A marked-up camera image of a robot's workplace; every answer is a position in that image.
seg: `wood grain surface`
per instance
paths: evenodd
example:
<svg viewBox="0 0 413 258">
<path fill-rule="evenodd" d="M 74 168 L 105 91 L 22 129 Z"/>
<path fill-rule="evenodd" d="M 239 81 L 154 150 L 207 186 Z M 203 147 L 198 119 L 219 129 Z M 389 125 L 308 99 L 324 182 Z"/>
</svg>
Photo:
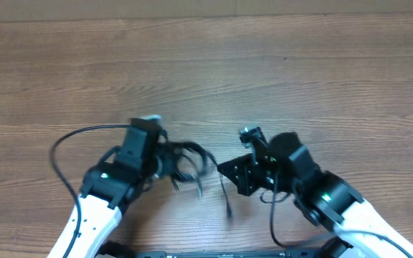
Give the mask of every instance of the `wood grain surface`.
<svg viewBox="0 0 413 258">
<path fill-rule="evenodd" d="M 0 257 L 45 257 L 72 199 L 47 162 L 87 125 L 162 114 L 174 140 L 219 162 L 246 153 L 237 130 L 300 134 L 322 167 L 357 188 L 413 243 L 413 14 L 300 15 L 0 24 Z M 76 188 L 122 130 L 71 138 L 60 166 Z M 274 248 L 270 206 L 217 173 L 132 205 L 111 239 L 136 250 Z M 282 241 L 323 231 L 291 201 Z"/>
<path fill-rule="evenodd" d="M 413 0 L 0 0 L 0 22 L 413 12 Z"/>
</svg>

